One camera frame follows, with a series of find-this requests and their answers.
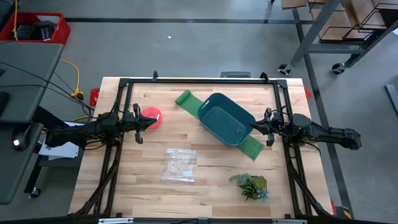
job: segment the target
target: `red ball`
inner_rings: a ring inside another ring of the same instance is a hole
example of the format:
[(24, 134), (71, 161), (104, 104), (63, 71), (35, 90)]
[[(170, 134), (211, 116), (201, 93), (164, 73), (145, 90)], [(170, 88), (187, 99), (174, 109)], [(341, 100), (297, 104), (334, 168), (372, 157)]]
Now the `red ball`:
[(156, 129), (160, 126), (163, 121), (163, 116), (160, 110), (154, 107), (148, 107), (141, 111), (141, 114), (147, 118), (156, 118), (157, 121), (150, 125), (148, 129)]

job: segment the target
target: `teal plastic bin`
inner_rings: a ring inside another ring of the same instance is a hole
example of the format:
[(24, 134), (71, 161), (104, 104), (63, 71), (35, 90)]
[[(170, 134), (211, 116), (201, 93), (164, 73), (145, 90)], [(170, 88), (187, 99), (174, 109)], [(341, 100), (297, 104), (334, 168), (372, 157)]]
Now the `teal plastic bin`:
[(221, 93), (212, 94), (199, 107), (201, 123), (227, 146), (236, 147), (250, 135), (254, 116)]

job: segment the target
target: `red basket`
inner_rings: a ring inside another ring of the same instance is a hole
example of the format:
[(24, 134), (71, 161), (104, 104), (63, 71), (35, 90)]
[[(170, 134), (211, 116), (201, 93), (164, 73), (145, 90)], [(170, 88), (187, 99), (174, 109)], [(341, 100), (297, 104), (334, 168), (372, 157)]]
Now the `red basket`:
[[(63, 18), (62, 13), (57, 12), (18, 12), (17, 14), (17, 25), (19, 24), (33, 24), (34, 22), (40, 22), (39, 16), (55, 16), (59, 17), (58, 24), (55, 26), (54, 33), (50, 40), (20, 40), (20, 42), (40, 42), (40, 43), (54, 43), (63, 44), (67, 43), (70, 27)], [(14, 13), (0, 32), (0, 40), (16, 41), (11, 39), (11, 33), (14, 29)]]

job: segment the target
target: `white paper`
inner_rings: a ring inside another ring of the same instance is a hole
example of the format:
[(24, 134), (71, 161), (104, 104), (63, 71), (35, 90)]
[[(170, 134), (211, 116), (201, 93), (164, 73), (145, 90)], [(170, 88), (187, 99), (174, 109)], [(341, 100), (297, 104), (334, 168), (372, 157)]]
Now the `white paper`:
[[(71, 122), (65, 122), (65, 123), (67, 123), (69, 126), (83, 125)], [(49, 160), (59, 159), (59, 158), (75, 158), (78, 154), (79, 154), (79, 147), (74, 143), (70, 142), (67, 142), (62, 146), (54, 148), (47, 147), (45, 144), (43, 144), (39, 151), (39, 155), (49, 156)]]

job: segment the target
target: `caster wheel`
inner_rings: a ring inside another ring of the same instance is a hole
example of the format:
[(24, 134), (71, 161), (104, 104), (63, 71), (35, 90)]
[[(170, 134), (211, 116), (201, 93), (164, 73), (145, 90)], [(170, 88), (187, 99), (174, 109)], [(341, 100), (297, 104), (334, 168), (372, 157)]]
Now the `caster wheel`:
[(346, 70), (346, 67), (344, 66), (343, 63), (336, 63), (331, 67), (330, 72), (335, 74), (335, 75), (340, 75), (343, 74), (343, 72)]
[(282, 75), (288, 75), (291, 70), (292, 70), (292, 67), (290, 65), (282, 64), (279, 66), (278, 72), (281, 73)]
[(29, 198), (37, 198), (41, 192), (42, 192), (42, 190), (35, 187), (35, 188), (33, 188), (32, 193), (29, 194)]

